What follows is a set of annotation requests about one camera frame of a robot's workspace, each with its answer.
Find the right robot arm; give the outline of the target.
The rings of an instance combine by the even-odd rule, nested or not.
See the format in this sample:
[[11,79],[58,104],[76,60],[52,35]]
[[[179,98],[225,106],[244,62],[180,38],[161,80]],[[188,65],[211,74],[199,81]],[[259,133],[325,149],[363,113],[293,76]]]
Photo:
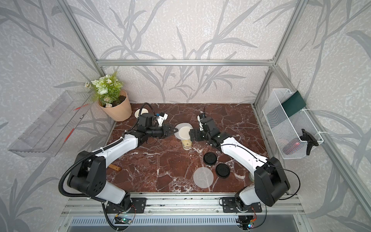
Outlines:
[[289,180],[278,159],[269,159],[243,146],[233,136],[221,132],[215,121],[205,113],[198,116],[198,123],[200,128],[192,129],[189,133],[192,142],[206,141],[253,174],[254,186],[246,187],[235,194],[235,202],[240,211],[246,211],[255,203],[272,207],[290,190]]

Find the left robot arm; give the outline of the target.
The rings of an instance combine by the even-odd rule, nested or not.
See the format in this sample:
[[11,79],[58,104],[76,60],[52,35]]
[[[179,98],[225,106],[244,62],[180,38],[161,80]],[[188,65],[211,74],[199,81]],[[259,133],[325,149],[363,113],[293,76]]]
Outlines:
[[178,132],[165,123],[167,114],[145,113],[136,124],[115,142],[93,152],[80,152],[74,164],[62,175],[58,189],[66,197],[89,197],[99,202],[110,202],[123,209],[132,205],[130,193],[109,183],[106,169],[127,152],[140,147],[149,138],[164,139]]

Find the round leak-proof paper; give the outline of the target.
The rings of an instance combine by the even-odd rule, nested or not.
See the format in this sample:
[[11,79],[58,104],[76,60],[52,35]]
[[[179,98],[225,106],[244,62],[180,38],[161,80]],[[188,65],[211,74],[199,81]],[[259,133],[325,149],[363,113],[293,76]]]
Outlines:
[[194,172],[193,181],[199,188],[206,189],[212,185],[214,175],[210,169],[200,167]]
[[180,123],[176,125],[178,132],[175,133],[175,137],[179,140],[190,140],[189,132],[193,129],[192,125],[189,123]]

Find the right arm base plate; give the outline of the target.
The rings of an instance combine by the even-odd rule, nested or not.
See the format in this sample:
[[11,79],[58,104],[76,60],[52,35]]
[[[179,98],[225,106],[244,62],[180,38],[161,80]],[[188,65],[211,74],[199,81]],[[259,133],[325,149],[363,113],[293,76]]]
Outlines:
[[261,213],[262,206],[260,203],[253,203],[249,206],[243,206],[236,203],[234,197],[222,197],[219,199],[219,204],[223,208],[224,213]]

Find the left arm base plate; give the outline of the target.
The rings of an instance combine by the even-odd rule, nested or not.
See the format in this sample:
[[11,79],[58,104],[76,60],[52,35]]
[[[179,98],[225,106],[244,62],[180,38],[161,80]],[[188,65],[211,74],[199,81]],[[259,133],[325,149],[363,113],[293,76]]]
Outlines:
[[114,204],[111,202],[107,203],[105,208],[108,214],[118,214],[118,213],[131,213],[131,214],[143,214],[146,207],[146,198],[130,198],[124,199],[120,204]]

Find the milk tea paper cup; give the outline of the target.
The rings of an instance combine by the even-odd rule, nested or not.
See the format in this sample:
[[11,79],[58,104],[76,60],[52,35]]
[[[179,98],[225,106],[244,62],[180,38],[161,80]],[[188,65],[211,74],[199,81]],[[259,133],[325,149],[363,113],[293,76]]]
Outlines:
[[178,131],[177,138],[181,140],[184,150],[190,150],[192,148],[192,141],[189,134],[191,129],[192,128],[190,126],[183,126]]

